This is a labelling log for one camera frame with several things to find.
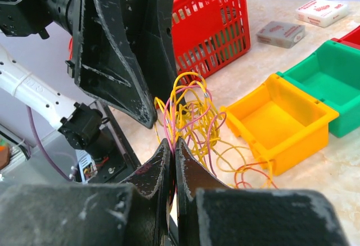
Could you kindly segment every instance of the marble countertop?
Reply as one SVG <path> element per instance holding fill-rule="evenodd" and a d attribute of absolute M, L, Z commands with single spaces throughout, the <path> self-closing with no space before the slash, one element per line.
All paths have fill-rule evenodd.
<path fill-rule="evenodd" d="M 304 60 L 323 42 L 341 38 L 360 25 L 360 2 L 348 2 L 349 16 L 328 28 L 320 28 L 295 19 L 295 9 L 304 0 L 247 0 L 251 34 L 251 50 L 243 57 L 210 76 L 206 82 L 219 109 L 241 99 L 257 88 L 270 74 L 285 71 Z M 306 26 L 307 34 L 291 49 L 270 46 L 256 41 L 256 33 L 270 21 L 284 21 Z M 113 113 L 140 161 L 144 163 L 155 152 L 158 141 L 154 130 L 146 129 L 127 115 Z M 247 146 L 224 125 L 220 131 L 223 140 L 234 145 Z M 251 152 L 242 150 L 248 162 Z M 225 157 L 234 167 L 242 160 L 235 151 Z M 224 183 L 233 183 L 233 173 L 215 168 Z M 264 177 L 246 173 L 246 181 L 253 186 L 263 185 Z M 343 138 L 330 135 L 329 145 L 284 174 L 274 177 L 283 189 L 312 189 L 321 192 L 334 205 L 341 224 L 353 245 L 360 245 L 360 128 Z"/>

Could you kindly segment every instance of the red plastic basket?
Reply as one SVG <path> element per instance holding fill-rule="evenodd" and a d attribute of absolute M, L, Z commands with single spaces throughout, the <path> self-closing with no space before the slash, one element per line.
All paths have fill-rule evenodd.
<path fill-rule="evenodd" d="M 360 26 L 351 31 L 349 34 L 343 36 L 341 39 L 334 38 L 332 40 L 356 49 L 360 49 Z"/>
<path fill-rule="evenodd" d="M 172 37 L 178 74 L 204 78 L 250 48 L 246 0 L 174 0 Z M 184 77 L 189 83 L 191 77 Z"/>

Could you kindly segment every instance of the black mechanical part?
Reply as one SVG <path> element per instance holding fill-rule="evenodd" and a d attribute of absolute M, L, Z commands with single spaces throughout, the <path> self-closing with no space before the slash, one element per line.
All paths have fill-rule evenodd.
<path fill-rule="evenodd" d="M 334 208 L 315 191 L 201 189 L 193 206 L 200 245 L 348 245 Z"/>
<path fill-rule="evenodd" d="M 105 135 L 107 139 L 113 140 L 113 137 L 108 127 L 103 128 L 101 132 Z M 124 161 L 124 155 L 122 154 L 122 152 L 118 147 L 114 145 L 113 149 L 110 150 L 105 157 L 106 158 L 102 160 L 103 163 L 100 163 L 97 166 L 96 176 L 92 177 L 89 180 L 89 183 L 92 184 L 100 184 L 107 182 L 114 183 L 115 182 L 114 180 L 118 175 L 123 176 L 123 179 L 129 176 L 129 173 L 126 172 L 128 166 Z"/>
<path fill-rule="evenodd" d="M 177 143 L 179 244 L 348 245 L 332 205 L 309 190 L 234 190 Z"/>
<path fill-rule="evenodd" d="M 70 76 L 91 97 L 151 128 L 153 96 L 167 100 L 176 78 L 167 34 L 173 0 L 74 1 Z"/>
<path fill-rule="evenodd" d="M 46 3 L 54 22 L 73 34 L 74 0 L 47 0 Z"/>
<path fill-rule="evenodd" d="M 0 195 L 0 215 L 12 218 L 0 223 L 0 245 L 164 245 L 172 161 L 164 140 L 121 184 L 10 187 Z"/>
<path fill-rule="evenodd" d="M 109 176 L 109 179 L 107 179 L 104 182 L 118 183 L 120 181 L 123 181 L 125 178 L 131 175 L 135 170 L 137 170 L 141 166 L 141 163 L 139 159 L 136 157 L 134 150 L 131 148 L 129 144 L 129 141 L 126 139 L 123 131 L 121 130 L 119 124 L 117 123 L 112 112 L 110 111 L 110 108 L 107 105 L 101 104 L 99 102 L 97 102 L 96 106 L 97 109 L 100 110 L 104 114 L 104 116 L 108 118 L 109 122 L 106 123 L 107 131 L 105 129 L 104 131 L 106 134 L 111 133 L 112 137 L 117 143 L 118 151 L 121 153 L 117 155 L 117 157 L 121 157 L 121 159 L 125 162 L 125 166 L 126 166 L 126 168 L 123 169 L 120 173 L 114 173 L 114 175 Z M 101 169 L 101 172 L 104 172 L 104 170 L 108 170 L 108 169 L 104 167 Z M 165 236 L 165 246 L 177 246 L 178 244 L 179 244 L 178 228 L 174 220 L 170 218 L 169 234 Z"/>
<path fill-rule="evenodd" d="M 200 244 L 199 228 L 197 228 L 197 210 L 193 201 L 196 190 L 229 189 L 228 186 L 212 176 L 191 154 L 184 139 L 180 138 L 175 150 L 177 210 L 179 245 L 211 245 Z"/>
<path fill-rule="evenodd" d="M 96 163 L 101 163 L 114 149 L 114 142 L 102 130 L 102 113 L 85 104 L 75 104 L 70 118 L 62 118 L 58 129 L 74 149 L 82 149 L 91 155 Z"/>
<path fill-rule="evenodd" d="M 175 159 L 163 140 L 121 184 L 5 188 L 0 245 L 164 245 L 175 166 L 178 196 L 183 195 L 178 202 L 184 204 L 178 211 L 180 245 L 348 245 L 323 195 L 230 189 L 205 177 L 193 161 L 183 140 Z M 206 181 L 192 180 L 198 172 Z M 192 228 L 180 229 L 184 225 Z"/>
<path fill-rule="evenodd" d="M 168 99 L 176 79 L 173 0 L 16 0 L 0 2 L 8 36 L 39 33 L 55 21 L 73 35 L 68 73 L 86 94 L 151 128 L 154 97 Z"/>
<path fill-rule="evenodd" d="M 168 235 L 169 217 L 175 193 L 174 158 L 168 141 L 163 139 L 154 156 L 121 182 L 132 184 L 156 205 L 154 239 L 147 245 L 163 245 Z"/>
<path fill-rule="evenodd" d="M 39 34 L 49 37 L 45 27 L 52 18 L 38 0 L 0 0 L 0 29 L 8 37 L 27 37 Z"/>
<path fill-rule="evenodd" d="M 0 245 L 153 245 L 156 203 L 131 184 L 13 186 L 0 202 Z"/>

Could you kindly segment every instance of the pink wire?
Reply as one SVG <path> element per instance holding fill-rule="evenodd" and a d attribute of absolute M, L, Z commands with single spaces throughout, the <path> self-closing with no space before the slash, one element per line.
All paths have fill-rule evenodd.
<path fill-rule="evenodd" d="M 217 114 L 216 116 L 214 116 L 213 120 L 210 122 L 210 126 L 209 126 L 209 130 L 208 130 L 208 135 L 207 135 L 207 145 L 208 145 L 208 156 L 209 156 L 209 164 L 210 164 L 210 169 L 213 172 L 214 176 L 217 177 L 217 175 L 215 174 L 214 168 L 213 168 L 213 163 L 212 163 L 212 158 L 211 158 L 211 150 L 210 150 L 210 132 L 212 129 L 212 125 L 215 123 L 215 121 L 218 119 L 218 117 L 220 115 L 224 114 L 225 117 L 223 119 L 223 121 L 220 123 L 219 127 L 217 127 L 215 130 L 217 131 L 225 122 L 226 120 L 226 113 L 225 112 L 221 112 L 219 114 Z"/>
<path fill-rule="evenodd" d="M 246 184 L 248 184 L 248 185 L 250 186 L 250 188 L 253 188 L 252 185 L 251 185 L 250 183 L 246 182 L 246 181 L 240 181 L 240 182 L 238 182 L 238 183 L 236 184 L 236 186 L 238 187 L 239 184 L 243 184 L 243 185 L 244 185 L 244 188 L 246 188 L 246 189 L 247 189 Z"/>
<path fill-rule="evenodd" d="M 184 90 L 187 90 L 187 89 L 189 89 L 189 88 L 196 88 L 196 87 L 200 88 L 199 85 L 183 87 L 183 88 L 177 90 L 177 91 L 176 91 L 176 94 L 177 94 L 177 93 L 180 93 L 180 92 L 182 92 L 182 91 L 184 91 Z M 168 111 L 169 104 L 170 104 L 170 98 L 169 98 L 168 101 L 166 102 L 165 109 L 164 109 L 164 131 L 165 131 L 166 139 L 168 140 L 168 143 L 169 143 L 169 146 L 170 146 L 170 150 L 171 150 L 172 154 L 174 154 L 174 152 L 175 152 L 175 146 L 176 146 L 176 144 L 175 144 L 175 130 L 176 130 L 176 129 L 175 129 L 175 115 L 174 115 L 174 118 L 173 118 L 173 121 L 172 121 L 172 126 L 173 126 L 173 144 L 172 144 L 172 140 L 171 140 L 171 138 L 170 138 L 170 136 L 169 136 L 169 133 L 168 133 L 168 130 L 167 130 L 167 123 L 166 123 L 166 121 L 167 121 L 167 111 Z M 209 107 L 208 110 L 202 115 L 202 117 L 203 117 L 209 110 L 210 110 L 210 107 Z"/>
<path fill-rule="evenodd" d="M 194 106 L 193 106 L 194 104 L 193 104 L 193 102 L 191 103 L 191 121 L 193 121 L 194 120 Z M 187 146 L 189 146 L 189 144 L 190 144 L 190 139 L 191 139 L 191 135 L 189 135 L 189 138 L 188 138 L 188 140 L 187 140 Z"/>
<path fill-rule="evenodd" d="M 210 91 L 209 91 L 208 89 L 206 89 L 206 92 L 209 94 L 210 101 L 212 101 L 212 100 L 213 100 L 213 97 L 212 97 Z M 211 108 L 211 105 L 209 105 L 209 107 L 207 108 L 207 110 L 206 110 L 201 116 L 199 116 L 197 119 L 195 119 L 195 120 L 187 123 L 184 127 L 182 127 L 182 128 L 180 129 L 180 131 L 182 131 L 183 129 L 185 129 L 186 127 L 188 127 L 190 124 L 194 124 L 195 122 L 197 122 L 198 120 L 200 120 L 203 116 L 205 116 L 205 115 L 208 113 L 208 111 L 210 110 L 210 108 Z"/>
<path fill-rule="evenodd" d="M 196 134 L 196 132 L 193 132 L 192 134 L 195 135 L 195 138 L 197 139 L 197 143 L 199 144 L 200 149 L 202 149 L 203 147 L 201 144 L 203 144 L 204 142 L 200 142 L 200 139 L 199 139 L 198 135 Z"/>

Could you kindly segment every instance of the purple cable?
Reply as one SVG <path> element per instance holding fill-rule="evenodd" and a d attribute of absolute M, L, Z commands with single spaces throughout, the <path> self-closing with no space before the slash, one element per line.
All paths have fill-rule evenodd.
<path fill-rule="evenodd" d="M 58 172 L 66 181 L 73 181 L 66 174 L 63 173 L 63 171 L 50 158 L 49 154 L 47 154 L 45 148 L 41 144 L 41 140 L 40 140 L 38 132 L 36 130 L 32 109 L 28 106 L 26 108 L 28 110 L 31 131 L 33 132 L 36 144 L 38 145 L 38 147 L 39 147 L 40 151 L 42 152 L 42 154 L 44 155 L 45 159 L 49 162 L 49 164 L 52 166 L 52 168 L 54 168 L 56 170 L 56 172 Z"/>

